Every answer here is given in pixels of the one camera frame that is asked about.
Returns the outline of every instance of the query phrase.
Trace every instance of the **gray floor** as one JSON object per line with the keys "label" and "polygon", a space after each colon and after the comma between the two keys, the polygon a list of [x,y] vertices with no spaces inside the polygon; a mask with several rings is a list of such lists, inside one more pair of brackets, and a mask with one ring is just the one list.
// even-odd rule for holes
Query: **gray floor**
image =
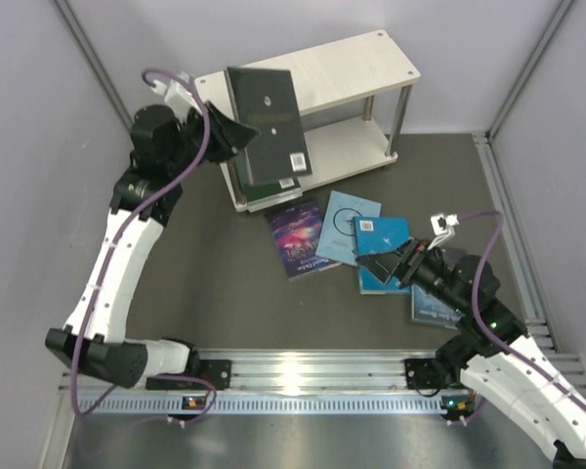
{"label": "gray floor", "polygon": [[[435,415],[213,416],[181,430],[139,417],[94,416],[63,469],[546,469],[538,446],[488,405],[467,428]],[[108,446],[93,459],[83,459]]]}
{"label": "gray floor", "polygon": [[[403,136],[399,159],[309,192],[325,208],[331,190],[383,203],[382,214],[408,219],[415,236],[432,236],[430,215],[491,208],[470,135]],[[489,220],[459,227],[449,245],[483,251]],[[503,245],[491,256],[499,297],[519,312]],[[185,182],[185,194],[141,276],[128,336],[163,336],[202,348],[434,349],[453,332],[410,321],[410,299],[359,294],[356,270],[341,266],[289,282],[262,213],[231,205],[218,167]]]}

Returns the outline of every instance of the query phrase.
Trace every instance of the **shelf top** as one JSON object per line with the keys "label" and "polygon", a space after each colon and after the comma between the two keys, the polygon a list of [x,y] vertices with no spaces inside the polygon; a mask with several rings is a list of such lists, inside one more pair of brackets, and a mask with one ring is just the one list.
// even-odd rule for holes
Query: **shelf top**
{"label": "shelf top", "polygon": [[[415,83],[421,73],[391,36],[377,30],[245,66],[289,69],[301,115]],[[202,100],[232,117],[224,73],[196,79]]]}

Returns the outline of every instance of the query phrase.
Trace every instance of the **shelf leg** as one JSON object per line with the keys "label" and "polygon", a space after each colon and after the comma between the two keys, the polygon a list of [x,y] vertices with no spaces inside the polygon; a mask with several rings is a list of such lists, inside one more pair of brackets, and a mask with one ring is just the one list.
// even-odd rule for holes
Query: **shelf leg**
{"label": "shelf leg", "polygon": [[412,91],[412,85],[404,86],[399,92],[398,108],[395,111],[393,129],[391,129],[389,144],[387,145],[387,150],[385,152],[386,156],[393,156],[398,152],[399,134],[401,133],[403,118],[406,115],[406,108],[408,107],[408,100],[410,99],[410,91]]}
{"label": "shelf leg", "polygon": [[226,162],[226,166],[228,166],[228,173],[230,174],[232,192],[234,192],[234,201],[237,205],[242,205],[245,203],[245,194],[243,193],[243,188],[241,187],[241,180],[238,177],[238,170],[236,169],[236,163],[234,162],[234,159],[229,159]]}
{"label": "shelf leg", "polygon": [[374,96],[368,97],[364,100],[364,111],[362,112],[362,120],[368,122],[371,120],[371,112],[373,111],[373,98]]}

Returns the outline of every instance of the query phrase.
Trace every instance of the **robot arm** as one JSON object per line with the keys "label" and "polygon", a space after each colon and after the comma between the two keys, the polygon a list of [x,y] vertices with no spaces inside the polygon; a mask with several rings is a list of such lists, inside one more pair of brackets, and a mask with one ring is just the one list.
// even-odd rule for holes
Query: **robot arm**
{"label": "robot arm", "polygon": [[[437,235],[433,241],[410,239],[395,251],[357,259],[383,282],[396,277],[401,285],[417,284],[463,314],[457,324],[459,335],[425,363],[421,383],[430,381],[432,370],[439,387],[464,385],[475,390],[519,425],[554,467],[586,467],[586,400],[547,361],[524,323],[495,297],[500,283],[487,263],[481,270],[476,318],[472,292],[481,258],[466,256],[449,269],[438,246],[454,236],[458,218],[439,214],[432,217],[432,224]],[[512,350],[492,341],[478,320]],[[537,372],[536,365],[551,379]],[[423,387],[416,385],[416,378],[415,372],[415,389]]]}
{"label": "robot arm", "polygon": [[[257,135],[256,130],[229,120],[212,104],[205,106],[211,132],[204,159],[226,161]],[[182,195],[181,187],[175,186],[158,198],[127,225],[122,236],[117,236],[133,210],[177,178],[195,158],[203,136],[203,117],[195,107],[186,107],[183,115],[181,120],[170,107],[160,105],[137,112],[130,132],[134,145],[131,163],[113,189],[105,237],[94,269],[63,328],[50,329],[46,335],[46,347],[70,367],[76,339],[82,334],[79,372],[125,388],[160,373],[194,376],[199,367],[199,354],[192,344],[126,339],[126,319],[135,288],[149,251]],[[108,261],[109,249],[113,252]],[[104,262],[108,262],[105,281],[99,286]],[[94,293],[93,313],[84,324]]]}

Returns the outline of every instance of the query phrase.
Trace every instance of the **barcode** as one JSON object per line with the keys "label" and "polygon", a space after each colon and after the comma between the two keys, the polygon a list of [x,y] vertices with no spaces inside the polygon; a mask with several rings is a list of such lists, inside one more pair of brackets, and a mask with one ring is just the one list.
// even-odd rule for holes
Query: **barcode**
{"label": "barcode", "polygon": [[291,153],[291,166],[296,173],[299,171],[306,171],[306,159],[303,153]]}
{"label": "barcode", "polygon": [[360,230],[362,232],[372,232],[373,222],[371,220],[360,220]]}
{"label": "barcode", "polygon": [[283,189],[286,188],[290,188],[295,186],[295,181],[293,181],[293,178],[288,178],[288,179],[280,179],[280,187]]}

